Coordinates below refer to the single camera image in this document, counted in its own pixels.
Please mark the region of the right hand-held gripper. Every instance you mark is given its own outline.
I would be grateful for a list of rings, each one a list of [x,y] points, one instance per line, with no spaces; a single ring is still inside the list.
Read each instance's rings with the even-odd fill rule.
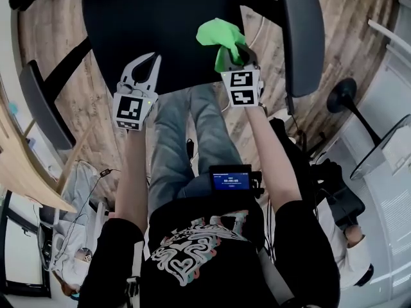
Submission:
[[[225,72],[221,73],[223,84],[231,107],[256,107],[264,85],[258,58],[247,45],[240,45],[240,56],[243,69],[234,63],[230,53],[224,54]]]

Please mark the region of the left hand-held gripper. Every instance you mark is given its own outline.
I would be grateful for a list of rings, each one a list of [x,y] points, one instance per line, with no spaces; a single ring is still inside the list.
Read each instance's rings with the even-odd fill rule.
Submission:
[[[118,128],[142,130],[159,97],[153,90],[157,85],[161,60],[161,55],[147,53],[124,68],[113,101],[112,118]]]

